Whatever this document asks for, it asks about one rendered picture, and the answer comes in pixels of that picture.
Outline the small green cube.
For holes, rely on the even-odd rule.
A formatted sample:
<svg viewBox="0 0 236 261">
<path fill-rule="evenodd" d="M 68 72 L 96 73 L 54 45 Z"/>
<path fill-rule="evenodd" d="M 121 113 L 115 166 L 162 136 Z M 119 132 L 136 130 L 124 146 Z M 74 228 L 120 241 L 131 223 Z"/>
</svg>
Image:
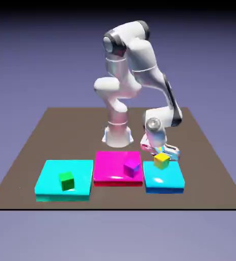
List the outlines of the small green cube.
<svg viewBox="0 0 236 261">
<path fill-rule="evenodd" d="M 62 191 L 67 191 L 74 188 L 74 177 L 71 171 L 60 173 L 59 181 Z"/>
</svg>

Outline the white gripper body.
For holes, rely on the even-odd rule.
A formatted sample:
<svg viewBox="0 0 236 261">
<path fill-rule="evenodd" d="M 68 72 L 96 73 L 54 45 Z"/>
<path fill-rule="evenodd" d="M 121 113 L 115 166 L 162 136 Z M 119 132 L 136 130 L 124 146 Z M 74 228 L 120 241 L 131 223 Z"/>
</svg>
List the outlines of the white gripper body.
<svg viewBox="0 0 236 261">
<path fill-rule="evenodd" d="M 153 156 L 164 153 L 171 161 L 178 161 L 180 158 L 180 151 L 177 147 L 169 144 L 164 144 L 162 147 L 151 147 L 146 135 L 143 136 L 140 147 L 143 151 L 150 152 Z"/>
</svg>

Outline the small purple cube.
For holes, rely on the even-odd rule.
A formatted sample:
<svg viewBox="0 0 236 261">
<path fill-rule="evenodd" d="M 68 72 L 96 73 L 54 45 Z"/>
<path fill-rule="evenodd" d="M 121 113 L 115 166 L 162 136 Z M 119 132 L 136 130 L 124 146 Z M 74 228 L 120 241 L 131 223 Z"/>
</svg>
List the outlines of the small purple cube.
<svg viewBox="0 0 236 261">
<path fill-rule="evenodd" d="M 124 173 L 127 176 L 133 178 L 140 170 L 140 162 L 132 158 L 126 159 L 123 164 L 123 167 L 124 167 Z"/>
</svg>

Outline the large magenta box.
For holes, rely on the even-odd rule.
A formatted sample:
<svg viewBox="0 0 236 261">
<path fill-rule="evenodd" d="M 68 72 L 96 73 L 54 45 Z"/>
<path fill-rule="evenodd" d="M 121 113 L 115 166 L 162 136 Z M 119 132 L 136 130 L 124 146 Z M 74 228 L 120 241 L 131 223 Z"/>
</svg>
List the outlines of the large magenta box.
<svg viewBox="0 0 236 261">
<path fill-rule="evenodd" d="M 140 162 L 140 170 L 133 177 L 124 173 L 123 164 L 126 159 L 136 159 Z M 141 187 L 143 171 L 141 157 L 138 151 L 98 151 L 96 153 L 94 185 L 98 187 Z"/>
</svg>

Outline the large cyan box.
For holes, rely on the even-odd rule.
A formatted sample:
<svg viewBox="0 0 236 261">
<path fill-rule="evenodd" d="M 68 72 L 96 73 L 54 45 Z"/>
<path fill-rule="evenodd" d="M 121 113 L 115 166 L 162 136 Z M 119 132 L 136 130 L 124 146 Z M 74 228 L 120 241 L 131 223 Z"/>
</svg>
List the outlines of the large cyan box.
<svg viewBox="0 0 236 261">
<path fill-rule="evenodd" d="M 47 160 L 35 185 L 36 201 L 88 201 L 92 172 L 92 160 Z"/>
</svg>

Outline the large blue box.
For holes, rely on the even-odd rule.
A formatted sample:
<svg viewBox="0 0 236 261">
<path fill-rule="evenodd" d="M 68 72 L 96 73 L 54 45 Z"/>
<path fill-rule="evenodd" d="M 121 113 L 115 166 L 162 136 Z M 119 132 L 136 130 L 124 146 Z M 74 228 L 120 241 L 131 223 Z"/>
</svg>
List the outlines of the large blue box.
<svg viewBox="0 0 236 261">
<path fill-rule="evenodd" d="M 185 180 L 176 161 L 171 161 L 163 170 L 152 161 L 144 161 L 143 171 L 147 194 L 181 194 L 185 189 Z"/>
</svg>

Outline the small yellow cube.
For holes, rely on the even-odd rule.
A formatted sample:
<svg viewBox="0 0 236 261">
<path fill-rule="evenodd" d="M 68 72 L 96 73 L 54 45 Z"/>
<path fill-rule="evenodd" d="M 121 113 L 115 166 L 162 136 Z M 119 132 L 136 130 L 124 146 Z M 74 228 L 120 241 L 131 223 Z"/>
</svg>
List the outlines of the small yellow cube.
<svg viewBox="0 0 236 261">
<path fill-rule="evenodd" d="M 159 169 L 165 169 L 169 166 L 170 157 L 164 153 L 159 153 L 153 158 L 154 165 Z"/>
</svg>

